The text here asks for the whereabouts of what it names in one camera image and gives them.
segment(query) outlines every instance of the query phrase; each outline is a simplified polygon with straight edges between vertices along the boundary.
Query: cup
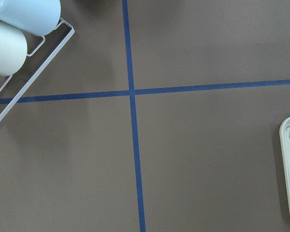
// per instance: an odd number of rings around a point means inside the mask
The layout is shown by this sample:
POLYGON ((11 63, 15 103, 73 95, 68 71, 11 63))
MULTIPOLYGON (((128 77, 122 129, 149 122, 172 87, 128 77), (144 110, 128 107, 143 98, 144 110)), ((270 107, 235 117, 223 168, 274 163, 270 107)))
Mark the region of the cup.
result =
POLYGON ((17 72, 27 56, 27 41, 21 30, 0 22, 0 75, 17 72))
POLYGON ((60 0, 0 0, 0 20, 36 36, 52 32, 60 12, 60 0))

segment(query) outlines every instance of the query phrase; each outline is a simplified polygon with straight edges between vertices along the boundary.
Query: mug rack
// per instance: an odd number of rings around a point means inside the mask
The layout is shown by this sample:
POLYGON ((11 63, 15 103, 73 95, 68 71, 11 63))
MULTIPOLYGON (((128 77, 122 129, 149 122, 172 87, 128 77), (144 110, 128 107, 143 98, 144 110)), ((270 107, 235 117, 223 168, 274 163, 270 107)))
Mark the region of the mug rack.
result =
MULTIPOLYGON (((7 115, 7 113, 11 110, 11 108, 17 103, 17 101, 23 96, 23 94, 27 91, 27 89, 32 85, 32 83, 38 78, 41 72, 48 66, 48 64, 52 61, 52 59, 57 55, 57 53, 64 47, 67 41, 73 36, 75 30, 71 24, 69 24, 64 19, 60 18, 59 23, 57 24, 54 30, 57 30, 62 24, 66 25, 69 28, 69 32, 63 37, 63 39, 59 42, 59 44, 54 48, 54 50, 50 53, 50 55, 44 60, 41 66, 36 70, 36 72, 29 78, 29 80, 22 86, 22 88, 16 93, 16 95, 11 99, 11 101, 4 107, 4 109, 0 112, 0 122, 7 115)), ((27 54, 27 57, 32 57, 46 41, 44 36, 41 37, 42 41, 33 49, 33 51, 27 54)), ((9 76, 6 81, 0 86, 0 92, 4 92, 6 85, 13 78, 13 75, 9 76)))

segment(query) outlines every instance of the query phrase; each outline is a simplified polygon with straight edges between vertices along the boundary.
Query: light blue mug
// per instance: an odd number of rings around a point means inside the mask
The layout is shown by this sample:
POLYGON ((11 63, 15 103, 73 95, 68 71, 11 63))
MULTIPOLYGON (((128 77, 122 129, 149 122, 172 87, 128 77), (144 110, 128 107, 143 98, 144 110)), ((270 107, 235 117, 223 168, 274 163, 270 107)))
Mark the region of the light blue mug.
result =
POLYGON ((36 36, 52 32, 60 13, 60 0, 0 0, 0 20, 36 36))

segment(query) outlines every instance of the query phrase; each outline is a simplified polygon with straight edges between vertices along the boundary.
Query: blue line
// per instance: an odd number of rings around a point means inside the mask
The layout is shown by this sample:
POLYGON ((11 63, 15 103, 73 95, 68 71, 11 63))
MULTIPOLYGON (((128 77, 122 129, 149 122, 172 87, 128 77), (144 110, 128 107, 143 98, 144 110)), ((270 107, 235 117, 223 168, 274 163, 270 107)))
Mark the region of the blue line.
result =
POLYGON ((144 94, 175 93, 175 92, 189 92, 189 91, 202 91, 202 90, 214 90, 214 89, 282 86, 282 85, 290 85, 290 80, 257 81, 257 82, 242 82, 242 83, 215 84, 215 85, 202 85, 202 86, 137 89, 135 91, 135 94, 144 95, 144 94))
POLYGON ((136 178, 136 192, 137 192, 137 202, 138 202, 138 209, 139 209, 139 223, 140 223, 140 232, 146 232, 127 0, 122 0, 122 10, 123 10, 123 20, 124 20, 124 29, 125 29, 128 82, 129 82, 129 93, 130 93, 131 126, 132 126, 134 166, 135 166, 135 178, 136 178))
MULTIPOLYGON (((73 94, 59 94, 59 95, 48 95, 48 96, 33 96, 33 97, 22 97, 17 102, 48 102, 48 101, 60 101, 60 100, 73 100, 73 99, 86 99, 86 98, 106 98, 106 97, 117 97, 117 96, 128 96, 128 90, 121 91, 109 91, 109 92, 93 92, 93 93, 73 93, 73 94)), ((12 98, 1 98, 0 104, 8 104, 12 98)))

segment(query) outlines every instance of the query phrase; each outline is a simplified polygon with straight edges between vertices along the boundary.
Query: white mug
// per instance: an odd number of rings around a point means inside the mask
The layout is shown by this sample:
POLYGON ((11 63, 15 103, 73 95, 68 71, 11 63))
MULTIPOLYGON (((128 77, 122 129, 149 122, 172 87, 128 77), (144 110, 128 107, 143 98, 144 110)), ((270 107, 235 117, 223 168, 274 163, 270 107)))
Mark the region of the white mug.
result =
POLYGON ((0 0, 0 20, 36 36, 53 31, 60 13, 60 0, 0 0))
POLYGON ((0 76, 17 72, 27 57, 27 41, 23 32, 0 22, 0 76))

